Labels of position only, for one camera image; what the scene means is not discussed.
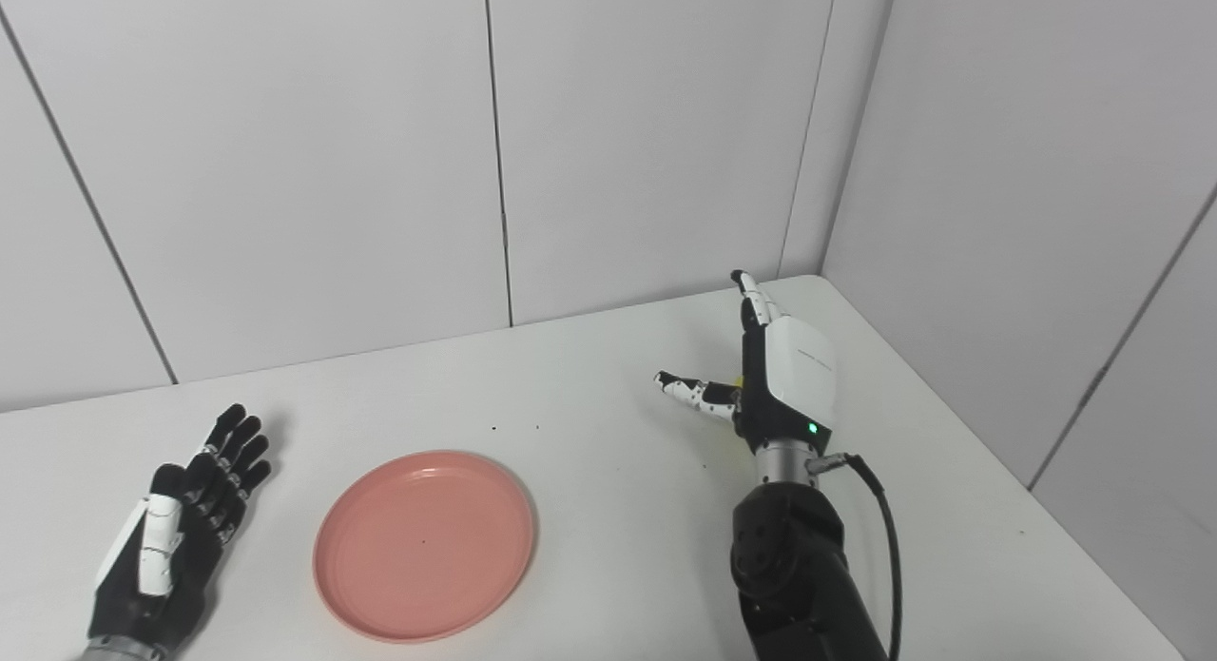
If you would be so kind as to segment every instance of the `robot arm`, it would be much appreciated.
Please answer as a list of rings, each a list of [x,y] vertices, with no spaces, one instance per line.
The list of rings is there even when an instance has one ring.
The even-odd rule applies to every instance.
[[[231,405],[186,469],[157,469],[97,573],[80,661],[164,661],[195,632],[203,592],[270,475],[257,415]]]
[[[845,528],[818,489],[817,476],[851,465],[875,492],[898,554],[882,487],[860,458],[825,456],[836,424],[836,357],[830,341],[787,315],[746,271],[734,271],[742,302],[740,387],[658,371],[656,383],[678,402],[734,424],[756,456],[757,487],[733,517],[731,577],[759,661],[894,661],[884,651],[845,558]]]

